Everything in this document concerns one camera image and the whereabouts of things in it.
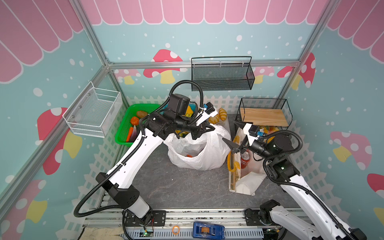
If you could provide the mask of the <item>red soda can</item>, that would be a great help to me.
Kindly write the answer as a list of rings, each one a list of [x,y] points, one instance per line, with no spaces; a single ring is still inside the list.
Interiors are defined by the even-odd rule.
[[[241,169],[245,169],[251,160],[251,155],[248,151],[241,154]]]

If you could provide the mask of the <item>white plastic grocery bag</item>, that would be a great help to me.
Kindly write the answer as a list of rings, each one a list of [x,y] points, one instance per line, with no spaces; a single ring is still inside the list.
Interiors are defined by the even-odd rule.
[[[230,140],[231,134],[224,127],[215,125],[215,130],[204,133],[196,140],[188,134],[178,139],[170,135],[164,141],[172,164],[179,168],[207,171],[220,168],[226,161],[230,148],[223,141]]]

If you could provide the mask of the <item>white tote bag yellow handles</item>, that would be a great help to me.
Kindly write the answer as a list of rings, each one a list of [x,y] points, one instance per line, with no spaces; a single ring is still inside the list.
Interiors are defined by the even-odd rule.
[[[262,167],[262,158],[253,155],[251,151],[250,160],[245,168],[241,167],[241,153],[234,154],[230,152],[227,156],[227,167],[229,171],[229,191],[232,193],[254,196],[256,190],[261,186],[264,179],[267,177]]]

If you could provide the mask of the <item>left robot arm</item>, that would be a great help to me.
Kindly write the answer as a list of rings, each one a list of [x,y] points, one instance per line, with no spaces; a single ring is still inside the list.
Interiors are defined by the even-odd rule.
[[[176,88],[183,84],[190,84],[200,93],[200,104],[192,117],[186,116],[190,99],[174,94]],[[217,111],[212,103],[205,104],[203,99],[203,89],[196,82],[183,80],[176,83],[165,102],[140,119],[139,136],[122,159],[107,173],[97,175],[97,185],[80,200],[74,209],[74,216],[83,218],[108,209],[122,209],[131,212],[142,221],[149,219],[152,216],[152,209],[140,196],[140,192],[133,187],[132,182],[152,152],[170,135],[176,135],[178,131],[187,132],[189,137],[197,140],[203,134],[214,131],[215,128],[208,119]],[[103,188],[116,204],[81,213],[81,207],[99,188]]]

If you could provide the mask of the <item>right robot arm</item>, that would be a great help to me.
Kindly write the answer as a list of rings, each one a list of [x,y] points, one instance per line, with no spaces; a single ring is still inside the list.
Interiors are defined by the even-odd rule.
[[[289,130],[271,134],[261,132],[260,126],[235,121],[245,137],[241,144],[224,139],[233,153],[247,150],[263,159],[263,169],[271,182],[279,185],[306,213],[311,223],[291,214],[277,201],[269,200],[260,206],[262,224],[277,224],[301,240],[365,240],[359,228],[352,228],[326,206],[307,184],[300,171],[288,157],[303,147],[301,137]]]

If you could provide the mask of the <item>croissant bread centre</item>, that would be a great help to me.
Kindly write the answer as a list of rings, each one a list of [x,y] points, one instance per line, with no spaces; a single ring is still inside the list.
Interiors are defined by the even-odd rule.
[[[219,123],[220,122],[220,116],[219,115],[216,115],[216,116],[214,116],[214,117],[210,117],[209,118],[209,122],[211,123],[211,124],[217,124],[217,123]]]

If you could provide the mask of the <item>yellow snack package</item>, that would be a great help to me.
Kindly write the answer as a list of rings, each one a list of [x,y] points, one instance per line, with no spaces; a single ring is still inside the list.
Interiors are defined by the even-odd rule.
[[[273,127],[273,126],[264,126],[264,133],[266,135],[272,134],[274,132],[279,131],[280,129],[278,127]]]

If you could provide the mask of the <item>yellow pear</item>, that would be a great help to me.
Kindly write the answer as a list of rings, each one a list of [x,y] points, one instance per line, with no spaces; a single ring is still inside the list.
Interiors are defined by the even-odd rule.
[[[191,118],[192,115],[194,114],[194,111],[192,110],[192,108],[190,106],[188,106],[187,110],[186,110],[186,113],[184,114],[185,117],[188,117],[188,118]]]

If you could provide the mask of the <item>teal plastic basket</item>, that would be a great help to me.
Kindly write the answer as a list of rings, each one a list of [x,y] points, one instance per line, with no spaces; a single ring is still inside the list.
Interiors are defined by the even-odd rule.
[[[170,101],[167,104],[167,106],[161,110],[161,113],[166,114],[168,116],[184,116],[188,106],[191,107],[190,103],[186,102],[186,101],[181,101],[181,102],[180,101],[179,102],[178,101],[175,101],[175,102]],[[194,104],[192,104],[191,108],[195,113],[196,106]]]

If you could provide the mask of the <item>bread roll right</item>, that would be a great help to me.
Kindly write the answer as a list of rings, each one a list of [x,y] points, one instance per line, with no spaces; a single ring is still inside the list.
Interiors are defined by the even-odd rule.
[[[224,110],[223,108],[220,108],[219,109],[219,117],[220,117],[220,120],[224,122],[228,117],[227,111]]]

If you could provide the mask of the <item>brown potato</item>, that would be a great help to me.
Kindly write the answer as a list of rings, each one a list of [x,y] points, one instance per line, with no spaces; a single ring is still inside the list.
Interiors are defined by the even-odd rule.
[[[137,113],[136,113],[136,116],[137,116],[139,119],[142,119],[142,118],[146,117],[147,115],[148,115],[148,113],[145,112],[145,111],[137,111]]]

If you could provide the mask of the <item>orange bell pepper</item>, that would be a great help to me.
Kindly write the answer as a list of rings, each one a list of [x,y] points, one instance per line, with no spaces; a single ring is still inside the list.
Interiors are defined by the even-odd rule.
[[[140,123],[140,119],[136,116],[133,116],[130,120],[132,126],[138,126]]]

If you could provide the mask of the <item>purple eggplant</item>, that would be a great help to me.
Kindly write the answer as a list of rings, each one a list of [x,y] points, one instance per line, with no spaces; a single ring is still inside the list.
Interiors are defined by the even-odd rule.
[[[138,136],[137,126],[134,126],[130,141],[133,143],[136,140],[137,136]]]

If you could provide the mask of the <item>orange carrot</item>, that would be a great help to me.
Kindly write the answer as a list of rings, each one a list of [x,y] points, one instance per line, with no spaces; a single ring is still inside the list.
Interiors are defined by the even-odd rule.
[[[130,139],[131,139],[131,136],[133,134],[133,131],[134,131],[134,128],[133,127],[130,127],[129,129],[129,133],[127,135],[127,138],[126,138],[126,143],[129,143],[130,142]]]

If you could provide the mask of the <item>green plastic basket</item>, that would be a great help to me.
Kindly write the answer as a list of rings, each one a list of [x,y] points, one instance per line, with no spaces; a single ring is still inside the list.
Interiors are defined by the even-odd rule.
[[[130,106],[116,133],[116,143],[130,147],[139,135],[139,119],[144,117],[145,113],[149,114],[159,106],[158,104],[134,104]]]

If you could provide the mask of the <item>black mesh wall basket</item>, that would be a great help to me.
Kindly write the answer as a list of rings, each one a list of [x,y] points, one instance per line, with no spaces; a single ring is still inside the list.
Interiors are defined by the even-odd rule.
[[[252,57],[191,58],[191,80],[205,91],[251,90],[255,82]]]

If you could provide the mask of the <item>blue device on rail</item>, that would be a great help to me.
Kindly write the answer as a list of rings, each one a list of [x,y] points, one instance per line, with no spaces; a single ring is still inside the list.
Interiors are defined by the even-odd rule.
[[[201,222],[194,222],[193,238],[206,240],[224,240],[226,229],[222,225],[213,225]]]

